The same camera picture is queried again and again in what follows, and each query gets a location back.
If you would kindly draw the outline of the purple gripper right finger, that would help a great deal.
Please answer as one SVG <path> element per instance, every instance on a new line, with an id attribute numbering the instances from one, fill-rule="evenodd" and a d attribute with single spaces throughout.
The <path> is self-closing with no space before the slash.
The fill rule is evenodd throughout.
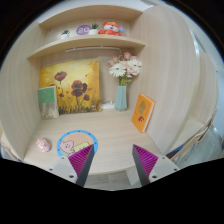
<path id="1" fill-rule="evenodd" d="M 133 145 L 132 155 L 142 186 L 179 171 L 168 157 L 158 157 L 138 145 Z"/>

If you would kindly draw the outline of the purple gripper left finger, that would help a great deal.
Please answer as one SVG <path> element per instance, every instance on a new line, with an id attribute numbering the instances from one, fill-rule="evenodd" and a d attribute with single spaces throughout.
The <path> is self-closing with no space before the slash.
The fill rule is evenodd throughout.
<path id="1" fill-rule="evenodd" d="M 69 157 L 60 157 L 48 168 L 48 171 L 83 187 L 87 180 L 93 157 L 94 146 L 89 145 Z"/>

